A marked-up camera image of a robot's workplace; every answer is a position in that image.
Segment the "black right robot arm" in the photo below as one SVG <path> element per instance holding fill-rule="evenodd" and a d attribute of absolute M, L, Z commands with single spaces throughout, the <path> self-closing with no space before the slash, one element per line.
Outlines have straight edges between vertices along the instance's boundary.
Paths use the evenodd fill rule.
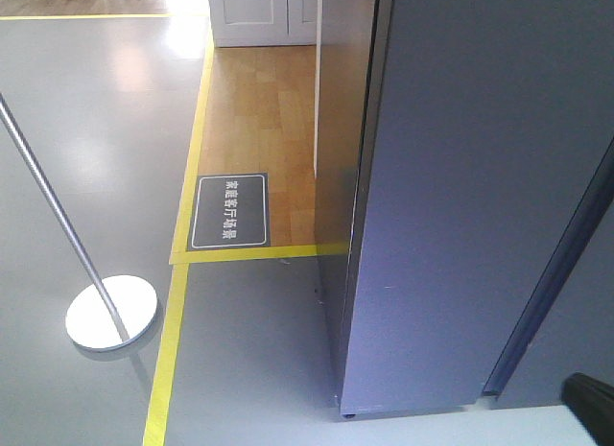
<path fill-rule="evenodd" d="M 613 446 L 613 386 L 574 373 L 564 380 L 560 399 L 597 445 Z"/>

